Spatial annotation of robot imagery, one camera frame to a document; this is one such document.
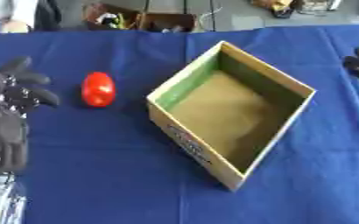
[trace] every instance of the floor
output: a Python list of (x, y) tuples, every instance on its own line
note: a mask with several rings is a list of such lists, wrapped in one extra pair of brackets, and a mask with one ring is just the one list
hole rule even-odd
[[(147, 0), (103, 0), (100, 2), (142, 11)], [(187, 0), (187, 12), (199, 16), (197, 32), (213, 30), (209, 13), (211, 0)], [(82, 7), (85, 4), (98, 2), (96, 0), (57, 0), (63, 13), (62, 26), (66, 28), (82, 25)], [(290, 19), (276, 19), (270, 12), (249, 4), (249, 0), (213, 0), (217, 11), (215, 16), (216, 31), (238, 31), (277, 25), (345, 25), (359, 24), (359, 0), (343, 0), (338, 11), (323, 15), (302, 15), (294, 13)], [(182, 13), (183, 0), (150, 0), (150, 12)]]

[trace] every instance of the red ball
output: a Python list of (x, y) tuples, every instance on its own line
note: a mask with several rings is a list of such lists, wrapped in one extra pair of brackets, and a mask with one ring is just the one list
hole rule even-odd
[(116, 86), (106, 73), (90, 73), (81, 85), (81, 97), (92, 107), (106, 107), (114, 101), (115, 96)]

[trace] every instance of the table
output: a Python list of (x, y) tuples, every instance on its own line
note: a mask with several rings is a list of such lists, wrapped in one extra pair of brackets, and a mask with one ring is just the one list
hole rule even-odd
[[(236, 193), (148, 120), (144, 99), (222, 39), (318, 90)], [(0, 36), (0, 65), (32, 56), (62, 98), (29, 116), (25, 223), (359, 223), (359, 81), (341, 66), (355, 46), (359, 25)], [(116, 81), (106, 109), (80, 104), (91, 71)]]

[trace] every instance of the open box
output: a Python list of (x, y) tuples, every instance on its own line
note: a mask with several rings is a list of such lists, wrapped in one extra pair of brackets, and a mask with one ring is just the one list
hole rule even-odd
[(192, 14), (143, 13), (138, 29), (151, 31), (154, 26), (164, 26), (165, 28), (180, 26), (183, 32), (191, 32), (195, 27), (195, 23), (195, 15)]
[(147, 101), (150, 118), (234, 191), (314, 94), (311, 87), (222, 41)]
[(97, 24), (96, 19), (104, 13), (121, 13), (127, 30), (136, 29), (139, 13), (136, 10), (128, 10), (108, 3), (91, 3), (83, 9), (84, 23), (89, 30), (115, 30), (109, 25)]

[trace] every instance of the green box lining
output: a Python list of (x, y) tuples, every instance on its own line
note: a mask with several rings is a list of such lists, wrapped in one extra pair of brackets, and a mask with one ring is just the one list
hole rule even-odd
[(193, 90), (207, 81), (216, 69), (221, 69), (237, 78), (243, 85), (252, 88), (267, 101), (284, 105), (292, 111), (305, 100), (301, 95), (281, 86), (250, 66), (233, 59), (224, 52), (219, 52), (195, 69), (191, 75), (164, 92), (156, 100), (156, 103), (163, 109), (170, 111)]

